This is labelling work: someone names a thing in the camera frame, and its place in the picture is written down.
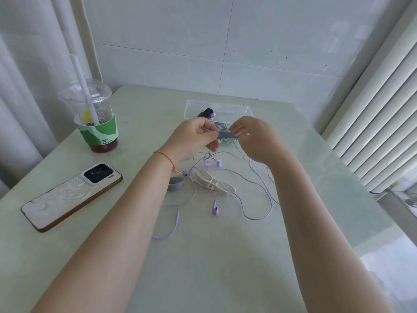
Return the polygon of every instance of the clear plastic box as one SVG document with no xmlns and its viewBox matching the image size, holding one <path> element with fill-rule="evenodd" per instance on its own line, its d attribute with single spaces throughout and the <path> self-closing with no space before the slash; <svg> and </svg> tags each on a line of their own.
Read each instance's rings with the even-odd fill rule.
<svg viewBox="0 0 417 313">
<path fill-rule="evenodd" d="M 187 100 L 184 118 L 186 120 L 195 118 L 207 108 L 212 109 L 216 113 L 216 116 L 213 118 L 214 121 L 229 125 L 244 115 L 253 116 L 251 108 L 247 105 Z"/>
</svg>

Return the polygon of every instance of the straw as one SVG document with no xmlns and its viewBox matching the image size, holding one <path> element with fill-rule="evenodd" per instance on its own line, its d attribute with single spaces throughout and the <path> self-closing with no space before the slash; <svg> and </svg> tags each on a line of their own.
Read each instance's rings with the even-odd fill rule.
<svg viewBox="0 0 417 313">
<path fill-rule="evenodd" d="M 91 102 L 91 94 L 90 90 L 88 89 L 86 78 L 84 77 L 83 70 L 81 68 L 80 60 L 78 56 L 75 54 L 70 54 L 71 61 L 73 63 L 74 69 L 77 74 L 78 82 L 81 86 L 81 90 L 83 92 L 83 96 L 87 102 L 88 108 L 90 110 L 91 118 L 93 119 L 94 125 L 100 125 L 100 121 L 98 120 L 98 116 L 96 113 L 96 109 L 94 108 L 94 103 Z"/>
</svg>

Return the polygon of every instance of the bracelet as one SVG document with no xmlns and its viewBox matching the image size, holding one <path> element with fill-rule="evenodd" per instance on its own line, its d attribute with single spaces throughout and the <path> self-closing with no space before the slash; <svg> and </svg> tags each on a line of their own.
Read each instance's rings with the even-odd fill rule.
<svg viewBox="0 0 417 313">
<path fill-rule="evenodd" d="M 174 170 L 174 172 L 175 172 L 176 174 L 181 174 L 180 172 L 178 172 L 178 171 L 177 171 L 177 169 L 175 168 L 174 163 L 172 162 L 171 158 L 169 158 L 169 157 L 168 157 L 168 155 L 167 155 L 167 154 L 165 154 L 165 153 L 163 153 L 163 152 L 161 152 L 161 151 L 159 151 L 159 150 L 155 151 L 154 153 L 161 153 L 161 154 L 163 154 L 163 155 L 164 155 L 166 158 L 168 158 L 168 160 L 171 162 L 172 167 L 173 167 L 173 169 L 172 169 L 172 170 Z"/>
</svg>

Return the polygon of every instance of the white phone case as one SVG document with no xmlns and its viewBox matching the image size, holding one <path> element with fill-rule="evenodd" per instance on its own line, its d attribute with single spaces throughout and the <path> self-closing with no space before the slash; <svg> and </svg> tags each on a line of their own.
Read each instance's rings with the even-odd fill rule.
<svg viewBox="0 0 417 313">
<path fill-rule="evenodd" d="M 113 171 L 95 185 L 87 183 L 79 174 L 26 203 L 20 210 L 37 231 L 48 231 L 122 181 L 122 175 Z"/>
</svg>

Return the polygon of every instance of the light green table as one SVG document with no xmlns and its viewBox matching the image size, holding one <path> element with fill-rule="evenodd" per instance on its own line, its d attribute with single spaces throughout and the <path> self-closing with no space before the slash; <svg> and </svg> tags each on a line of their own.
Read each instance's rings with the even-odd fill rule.
<svg viewBox="0 0 417 313">
<path fill-rule="evenodd" d="M 90 151 L 78 131 L 34 168 L 0 201 L 0 311 L 28 312 L 87 235 L 127 188 L 145 160 L 183 120 L 188 99 L 249 105 L 271 123 L 307 170 L 320 197 L 347 240 L 398 312 L 417 311 L 417 248 L 332 153 L 306 120 L 286 103 L 203 93 L 124 86 L 112 97 L 120 132 L 118 147 Z M 236 148 L 225 146 L 236 154 Z M 223 167 L 257 177 L 243 161 L 219 155 Z M 104 161 L 124 180 L 46 233 L 38 233 L 20 207 L 95 163 Z M 179 170 L 190 167 L 190 162 Z M 270 189 L 273 184 L 260 171 Z M 233 184 L 247 214 L 268 211 L 262 189 L 216 171 Z M 170 193 L 165 203 L 188 200 L 192 186 Z M 181 209 L 178 228 L 165 241 L 152 241 L 128 312 L 305 312 L 281 211 L 274 205 L 263 221 L 249 221 L 237 201 L 197 188 Z M 163 209 L 155 235 L 168 234 L 176 209 Z"/>
</svg>

